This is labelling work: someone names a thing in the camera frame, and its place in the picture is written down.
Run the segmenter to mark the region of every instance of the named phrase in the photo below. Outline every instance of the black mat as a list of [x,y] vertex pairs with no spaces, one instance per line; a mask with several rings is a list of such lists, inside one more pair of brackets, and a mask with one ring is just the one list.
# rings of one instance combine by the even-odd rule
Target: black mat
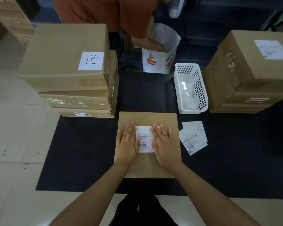
[[[120,73],[117,111],[176,112],[170,75]],[[257,114],[178,114],[202,121],[208,146],[183,162],[228,197],[283,199],[283,101]],[[83,192],[113,164],[118,117],[60,117],[37,190]],[[186,195],[175,179],[125,178],[117,193]]]

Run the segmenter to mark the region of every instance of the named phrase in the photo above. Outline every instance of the brown shirt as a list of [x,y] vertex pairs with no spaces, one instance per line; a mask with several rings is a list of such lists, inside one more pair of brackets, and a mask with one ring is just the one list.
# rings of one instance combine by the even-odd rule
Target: brown shirt
[[108,32],[124,30],[144,39],[159,0],[53,0],[64,23],[105,23]]

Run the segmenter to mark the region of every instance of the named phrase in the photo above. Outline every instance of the printed white bag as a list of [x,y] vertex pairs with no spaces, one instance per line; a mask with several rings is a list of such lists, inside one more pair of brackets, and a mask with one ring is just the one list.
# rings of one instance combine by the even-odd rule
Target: printed white bag
[[175,30],[161,23],[155,23],[154,30],[155,41],[164,45],[169,52],[165,53],[142,49],[142,65],[144,72],[168,74],[181,37]]

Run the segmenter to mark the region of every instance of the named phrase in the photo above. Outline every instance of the wooden drawer cabinet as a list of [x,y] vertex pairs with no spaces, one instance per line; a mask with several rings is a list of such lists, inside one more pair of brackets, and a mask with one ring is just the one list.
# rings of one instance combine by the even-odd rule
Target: wooden drawer cabinet
[[0,20],[27,47],[35,28],[15,0],[0,0]]

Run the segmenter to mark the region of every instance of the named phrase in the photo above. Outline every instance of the floor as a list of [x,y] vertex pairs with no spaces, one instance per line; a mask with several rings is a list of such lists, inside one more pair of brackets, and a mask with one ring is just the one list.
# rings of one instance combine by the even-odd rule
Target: floor
[[[25,53],[8,34],[0,42],[0,226],[44,226],[80,193],[36,191],[59,114],[17,77]],[[124,194],[115,194],[101,225],[108,225]],[[185,196],[158,196],[177,224],[205,225]],[[283,200],[232,199],[262,226],[283,226]]]

